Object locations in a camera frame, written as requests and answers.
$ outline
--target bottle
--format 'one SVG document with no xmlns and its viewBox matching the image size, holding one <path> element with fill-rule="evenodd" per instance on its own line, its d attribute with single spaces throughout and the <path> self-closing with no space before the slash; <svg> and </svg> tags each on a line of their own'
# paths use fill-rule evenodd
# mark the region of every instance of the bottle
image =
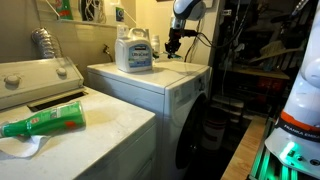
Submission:
<svg viewBox="0 0 320 180">
<path fill-rule="evenodd" d="M 159 58 L 159 54 L 160 54 L 159 35 L 152 35 L 151 47 L 152 47 L 152 50 L 153 50 L 153 57 L 154 58 Z"/>
<path fill-rule="evenodd" d="M 118 25 L 117 30 L 127 28 Z M 115 60 L 118 69 L 124 72 L 138 72 L 152 69 L 152 48 L 143 29 L 132 28 L 128 35 L 118 32 L 115 42 Z"/>
<path fill-rule="evenodd" d="M 121 0 L 106 0 L 104 3 L 106 24 L 116 26 L 124 24 L 124 7 Z"/>
<path fill-rule="evenodd" d="M 80 101 L 49 108 L 33 116 L 0 127 L 0 138 L 45 135 L 55 130 L 74 129 L 85 125 Z"/>
<path fill-rule="evenodd" d="M 69 0 L 56 0 L 56 11 L 60 16 L 60 19 L 73 20 Z"/>
</svg>

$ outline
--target green light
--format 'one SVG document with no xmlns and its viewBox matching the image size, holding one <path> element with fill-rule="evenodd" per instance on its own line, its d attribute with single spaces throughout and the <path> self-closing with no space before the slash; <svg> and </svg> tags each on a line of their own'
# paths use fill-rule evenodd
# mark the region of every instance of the green light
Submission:
<svg viewBox="0 0 320 180">
<path fill-rule="evenodd" d="M 295 146 L 294 142 L 289 142 L 287 146 L 283 149 L 283 151 L 280 153 L 280 158 L 286 159 L 287 154 L 293 149 L 294 146 Z"/>
</svg>

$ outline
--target white appliance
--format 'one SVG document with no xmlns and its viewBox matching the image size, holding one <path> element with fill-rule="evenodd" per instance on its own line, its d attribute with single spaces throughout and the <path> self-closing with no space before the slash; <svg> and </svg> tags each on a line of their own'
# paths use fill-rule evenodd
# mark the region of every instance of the white appliance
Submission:
<svg viewBox="0 0 320 180">
<path fill-rule="evenodd" d="M 125 73 L 114 63 L 88 66 L 90 86 L 156 113 L 156 177 L 184 177 L 200 141 L 210 67 L 160 60 L 152 70 Z"/>
<path fill-rule="evenodd" d="M 0 124 L 72 101 L 81 102 L 86 119 L 30 158 L 0 151 L 1 179 L 152 179 L 154 113 L 84 87 L 68 58 L 3 63 L 0 77 Z"/>
</svg>

